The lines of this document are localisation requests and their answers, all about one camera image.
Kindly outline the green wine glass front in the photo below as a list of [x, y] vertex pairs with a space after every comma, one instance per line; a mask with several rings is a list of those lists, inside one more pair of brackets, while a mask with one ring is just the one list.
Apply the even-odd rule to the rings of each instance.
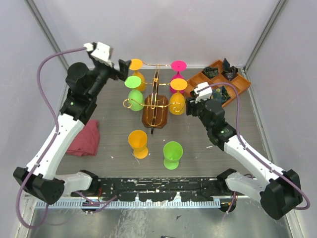
[[163, 164], [169, 170], [174, 170], [179, 166], [179, 160], [183, 156], [183, 147], [176, 141], [170, 141], [163, 147]]

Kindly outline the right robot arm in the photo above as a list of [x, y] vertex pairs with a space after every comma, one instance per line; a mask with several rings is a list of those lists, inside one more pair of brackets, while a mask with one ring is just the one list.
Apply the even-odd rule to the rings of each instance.
[[186, 99], [186, 114], [198, 117], [210, 142], [239, 161], [254, 178], [228, 169], [217, 178], [222, 195], [235, 191], [257, 201], [273, 219], [279, 220], [303, 201], [299, 175], [276, 166], [252, 146], [225, 120], [221, 104], [215, 100]]

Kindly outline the green wine glass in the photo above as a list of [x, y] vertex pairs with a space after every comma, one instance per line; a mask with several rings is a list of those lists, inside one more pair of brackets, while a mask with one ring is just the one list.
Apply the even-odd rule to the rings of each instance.
[[183, 156], [183, 147], [176, 141], [170, 141], [163, 147], [163, 164], [169, 170], [174, 170], [179, 166], [179, 160]]
[[132, 75], [127, 77], [124, 83], [127, 88], [131, 89], [131, 91], [128, 94], [128, 98], [123, 102], [123, 105], [132, 111], [141, 111], [144, 107], [144, 97], [137, 89], [142, 84], [141, 79], [138, 76]]

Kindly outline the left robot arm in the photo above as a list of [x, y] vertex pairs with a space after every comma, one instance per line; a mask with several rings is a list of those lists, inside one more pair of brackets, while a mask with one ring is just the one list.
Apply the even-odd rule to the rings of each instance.
[[113, 64], [94, 61], [94, 69], [88, 69], [83, 62], [72, 64], [65, 79], [68, 85], [67, 98], [60, 109], [57, 126], [46, 142], [24, 168], [13, 172], [25, 192], [52, 205], [63, 195], [80, 191], [87, 196], [99, 192], [99, 177], [87, 170], [75, 174], [56, 175], [57, 168], [78, 133], [89, 121], [97, 107], [97, 96], [108, 79], [125, 81], [131, 61], [119, 60], [119, 69]]

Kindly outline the pink wine glass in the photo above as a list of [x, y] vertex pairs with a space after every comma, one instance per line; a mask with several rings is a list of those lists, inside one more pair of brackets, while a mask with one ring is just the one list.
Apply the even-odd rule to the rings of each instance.
[[171, 64], [171, 69], [176, 72], [176, 74], [171, 78], [171, 81], [174, 79], [185, 79], [181, 72], [185, 71], [187, 68], [187, 63], [182, 60], [176, 60]]

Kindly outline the orange wine glass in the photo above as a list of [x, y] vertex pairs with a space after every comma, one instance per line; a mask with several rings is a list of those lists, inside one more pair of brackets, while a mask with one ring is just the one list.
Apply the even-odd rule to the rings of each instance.
[[173, 79], [170, 83], [172, 89], [176, 92], [169, 100], [168, 109], [174, 115], [181, 115], [186, 111], [185, 97], [181, 91], [187, 88], [187, 81], [182, 78]]
[[128, 143], [137, 159], [144, 159], [148, 155], [148, 137], [142, 130], [134, 130], [128, 136]]
[[139, 71], [143, 66], [143, 62], [140, 59], [132, 59], [130, 64], [130, 70], [133, 71], [133, 76], [137, 76], [141, 79], [140, 86], [137, 87], [137, 90], [143, 92], [146, 89], [145, 78], [143, 74]]

